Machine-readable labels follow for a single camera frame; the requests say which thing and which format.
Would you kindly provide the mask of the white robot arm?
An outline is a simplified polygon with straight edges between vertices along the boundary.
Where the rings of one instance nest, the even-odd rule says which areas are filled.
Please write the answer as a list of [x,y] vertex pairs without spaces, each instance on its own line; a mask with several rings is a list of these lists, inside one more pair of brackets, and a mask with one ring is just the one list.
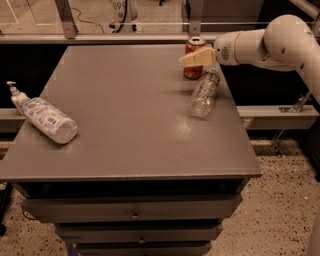
[[[231,56],[218,62],[296,71],[319,96],[319,45],[308,25],[283,15],[262,30],[232,32],[215,39]],[[311,159],[289,140],[278,158],[253,142],[264,175],[244,189],[243,202],[225,223],[206,256],[319,256],[319,183]]]

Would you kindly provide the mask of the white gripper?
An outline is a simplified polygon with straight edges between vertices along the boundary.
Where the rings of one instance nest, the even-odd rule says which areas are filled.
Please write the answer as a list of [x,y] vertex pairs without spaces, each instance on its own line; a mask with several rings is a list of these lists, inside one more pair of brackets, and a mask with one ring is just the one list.
[[235,56],[236,39],[238,32],[230,32],[219,36],[214,42],[214,49],[210,46],[201,47],[185,54],[179,59],[183,67],[208,66],[216,59],[221,65],[235,66],[238,64]]

